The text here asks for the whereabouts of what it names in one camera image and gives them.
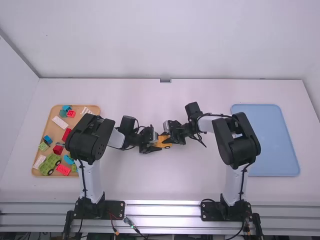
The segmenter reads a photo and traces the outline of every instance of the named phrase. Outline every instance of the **wooden tray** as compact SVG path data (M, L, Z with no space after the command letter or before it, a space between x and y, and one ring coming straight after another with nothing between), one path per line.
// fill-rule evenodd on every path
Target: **wooden tray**
M79 120L82 118L82 114L80 114L82 112L82 110L84 109L84 107L87 107L91 110L91 112L93 112L95 115L99 115L100 114L100 107L96 106L96 105L70 105L70 107L72 108L72 110L74 110L75 113L75 117L71 118L71 117L60 117L59 116L59 112L62 109L63 105L56 105L54 107L51 108L48 120L46 122L43 134L42 134L42 138L45 135L48 135L53 143L51 143L50 147L46 150L46 151L41 151L38 146L36 146L37 152L35 155L35 159L33 161L32 166L35 164L35 162L37 161L38 157L40 155L44 155L44 156L48 156L49 154L54 153L53 152L53 148L56 146L56 143L64 143L62 141L62 137L65 133L65 130L63 130L61 127L59 127L57 124L55 124L52 119L55 116L58 116L59 118L61 118L63 121L65 121L67 124L69 124L68 128L73 129L76 124L79 122ZM61 164L67 166L68 168L71 168L71 166L69 164L67 164L64 160L64 155L68 155L69 152L64 148L62 153L61 153ZM62 173L58 172L57 170L54 170L53 173L50 176L44 176L41 174L41 172L35 168L33 168L31 166L31 172L32 175L36 176L36 177L66 177L64 176ZM77 172L70 172L69 176L67 177L78 177L78 173Z

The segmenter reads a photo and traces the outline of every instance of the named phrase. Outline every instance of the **white table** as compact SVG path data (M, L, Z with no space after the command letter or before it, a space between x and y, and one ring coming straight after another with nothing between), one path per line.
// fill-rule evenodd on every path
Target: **white table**
M26 226L59 232L66 210L74 207L80 190L78 178L31 174L52 106L95 104L101 108L100 115L115 120L116 126L123 115L129 115L161 133L165 120L185 123L184 107L194 101L204 113L218 114L229 114L231 106L238 103L280 106L300 175L250 177L247 198L261 215L264 234L320 235L320 125L304 84L301 80L246 79L173 79L172 83L160 83L159 79L41 79L0 182L0 211L7 214L0 216L0 231L22 231ZM146 155L137 149L108 148L101 159L106 198L133 204L127 206L126 214L132 215L145 233L236 233L238 222L204 223L199 218L196 205L204 198L219 199L226 172L215 137L207 134L203 141L210 147L188 139L185 146ZM27 220L30 216L24 219L25 213L34 214L33 220ZM172 217L155 217L168 215ZM98 222L84 221L82 230L112 232L110 221ZM131 231L125 225L121 230Z

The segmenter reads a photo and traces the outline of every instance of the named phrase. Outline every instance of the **green toy block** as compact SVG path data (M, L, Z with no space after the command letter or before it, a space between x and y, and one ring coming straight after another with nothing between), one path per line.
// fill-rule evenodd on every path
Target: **green toy block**
M60 112L59 112L59 115L60 115L60 117L62 117L62 118L66 118L66 117L67 117L67 111L61 109Z
M39 171L42 173L42 175L49 176L54 172L56 166L58 166L60 163L61 157L51 153L46 157L44 162L39 165Z
M47 150L49 148L49 146L45 143L45 142L42 142L39 144L39 149L44 152L45 150Z
M77 165L75 165L75 164L71 165L71 172L73 172L73 173L78 172Z

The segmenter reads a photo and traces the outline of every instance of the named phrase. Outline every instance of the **toy car wheel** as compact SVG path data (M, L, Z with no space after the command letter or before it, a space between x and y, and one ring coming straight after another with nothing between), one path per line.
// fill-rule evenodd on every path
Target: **toy car wheel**
M54 170L53 170L53 169L50 169L47 174L48 174L48 175L51 175L53 172L54 172Z

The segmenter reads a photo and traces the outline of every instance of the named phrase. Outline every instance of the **connector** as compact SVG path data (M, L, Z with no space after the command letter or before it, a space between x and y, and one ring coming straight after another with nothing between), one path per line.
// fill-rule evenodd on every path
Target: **connector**
M135 225L129 218L125 217L125 218L123 219L123 222L124 222L125 224L128 224L133 230L137 231L136 225Z

